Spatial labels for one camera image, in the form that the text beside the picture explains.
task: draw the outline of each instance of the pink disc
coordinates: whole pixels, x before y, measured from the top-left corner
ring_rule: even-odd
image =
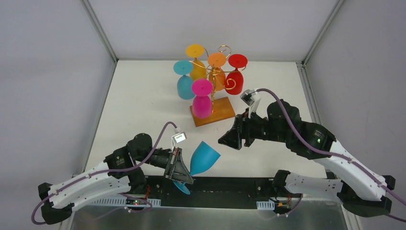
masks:
[[[206,118],[212,114],[212,100],[209,96],[196,96],[193,99],[192,112],[198,118]]]
[[[192,91],[196,96],[207,96],[213,90],[212,83],[207,79],[197,79],[192,84]]]

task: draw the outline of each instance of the white vent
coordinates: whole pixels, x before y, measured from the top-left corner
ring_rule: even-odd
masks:
[[[123,196],[108,196],[106,198],[96,200],[89,205],[92,206],[111,206],[111,207],[145,207],[146,205],[131,205],[131,204],[126,204],[125,201],[127,200],[126,197]],[[152,207],[160,207],[161,206],[161,200],[158,199],[148,199],[148,202],[152,204]]]
[[[269,201],[257,201],[258,210],[275,210],[275,203],[271,200]]]

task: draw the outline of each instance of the tabletop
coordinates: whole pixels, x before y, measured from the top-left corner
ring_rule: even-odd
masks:
[[[195,127],[190,105],[177,95],[176,84],[180,77],[173,71],[176,61],[120,60],[103,108],[86,170],[94,167],[115,149],[124,146],[138,133],[147,133],[153,143],[167,121],[174,122],[187,135],[178,144],[183,160],[189,168],[190,159],[201,141],[205,141],[221,154],[217,163],[199,176],[222,177],[273,177],[279,169],[304,176],[325,178],[323,166],[290,152],[284,143],[255,140],[251,147],[231,149],[217,143],[228,131],[234,118]],[[242,72],[243,89],[268,88],[279,98],[299,108],[302,120],[311,121],[300,76],[294,62],[249,62]],[[228,97],[236,114],[247,105],[237,95],[225,90],[216,98]],[[261,93],[257,114],[265,117],[267,106],[274,98]],[[170,149],[173,127],[168,126],[158,147]],[[163,175],[164,169],[144,164],[145,175]]]

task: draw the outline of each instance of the brown wooden block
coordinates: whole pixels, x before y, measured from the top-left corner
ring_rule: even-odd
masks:
[[[192,106],[190,106],[193,116],[194,124],[196,127],[204,126],[217,121],[225,120],[236,116],[233,106],[230,103],[228,97],[223,97],[214,100],[214,112],[206,118],[198,118],[192,112]]]

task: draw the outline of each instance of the wall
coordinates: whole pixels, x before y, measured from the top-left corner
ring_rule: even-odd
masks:
[[[406,198],[404,0],[348,0],[307,66],[322,124],[361,162],[394,176]],[[406,218],[394,198],[392,214]],[[388,217],[364,229],[405,229]]]
[[[1,1],[0,50],[0,228],[55,229],[37,186],[81,170],[113,62],[79,0]]]
[[[91,0],[119,58],[187,58],[229,45],[250,60],[302,60],[337,0]]]

